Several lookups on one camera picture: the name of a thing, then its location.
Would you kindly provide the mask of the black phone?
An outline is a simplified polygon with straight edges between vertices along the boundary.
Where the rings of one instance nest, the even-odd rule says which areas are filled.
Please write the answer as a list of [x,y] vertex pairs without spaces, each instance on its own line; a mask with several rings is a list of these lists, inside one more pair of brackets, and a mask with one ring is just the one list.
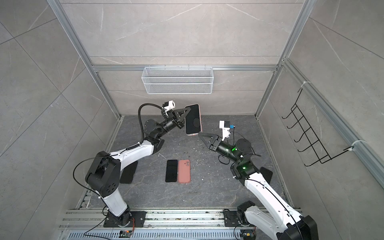
[[166,183],[173,183],[178,180],[178,160],[167,160]]
[[186,134],[188,136],[198,135],[202,131],[200,106],[194,104],[187,108],[190,108],[190,111],[185,118]]

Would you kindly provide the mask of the pink phone case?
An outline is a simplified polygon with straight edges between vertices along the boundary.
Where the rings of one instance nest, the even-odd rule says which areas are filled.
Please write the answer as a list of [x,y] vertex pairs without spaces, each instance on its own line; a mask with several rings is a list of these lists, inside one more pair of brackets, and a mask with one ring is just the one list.
[[178,182],[188,184],[191,182],[191,162],[190,160],[180,160],[178,164]]

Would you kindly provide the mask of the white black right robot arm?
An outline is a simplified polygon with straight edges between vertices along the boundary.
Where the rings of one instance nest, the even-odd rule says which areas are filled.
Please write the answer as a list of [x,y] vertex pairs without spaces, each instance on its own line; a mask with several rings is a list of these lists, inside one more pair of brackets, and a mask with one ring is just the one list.
[[267,209],[264,213],[250,201],[238,206],[237,216],[242,225],[253,225],[272,240],[317,240],[318,227],[315,220],[304,217],[291,207],[271,186],[273,173],[257,168],[251,157],[252,144],[247,139],[239,139],[230,145],[216,134],[199,133],[199,138],[211,150],[232,162],[230,166],[234,178],[251,191]]

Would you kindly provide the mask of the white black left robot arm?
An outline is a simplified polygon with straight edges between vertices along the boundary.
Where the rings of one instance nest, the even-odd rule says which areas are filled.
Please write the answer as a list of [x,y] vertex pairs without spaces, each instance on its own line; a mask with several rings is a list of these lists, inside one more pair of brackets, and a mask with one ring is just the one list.
[[[160,109],[164,120],[158,123],[150,119],[143,124],[141,110],[145,106]],[[176,127],[182,129],[190,111],[190,107],[173,110],[173,108],[160,107],[155,104],[143,104],[138,109],[141,140],[120,151],[112,153],[101,151],[93,158],[85,176],[85,182],[101,197],[108,207],[107,217],[113,219],[117,226],[126,227],[133,221],[130,208],[119,191],[121,171],[134,162],[157,153],[165,142],[162,136]]]

